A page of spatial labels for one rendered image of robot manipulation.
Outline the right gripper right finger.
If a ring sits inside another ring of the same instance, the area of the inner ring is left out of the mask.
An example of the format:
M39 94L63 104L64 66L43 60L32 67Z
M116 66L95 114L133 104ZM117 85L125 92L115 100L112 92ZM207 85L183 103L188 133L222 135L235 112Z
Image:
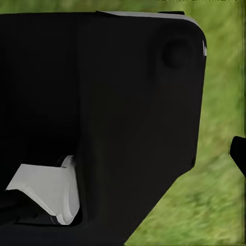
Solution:
M246 178L246 138L234 136L230 155Z

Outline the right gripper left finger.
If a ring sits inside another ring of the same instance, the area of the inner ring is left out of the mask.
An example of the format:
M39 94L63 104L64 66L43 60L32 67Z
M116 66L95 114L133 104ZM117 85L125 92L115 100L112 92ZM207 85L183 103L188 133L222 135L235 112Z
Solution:
M0 142L0 198L26 156L21 136Z

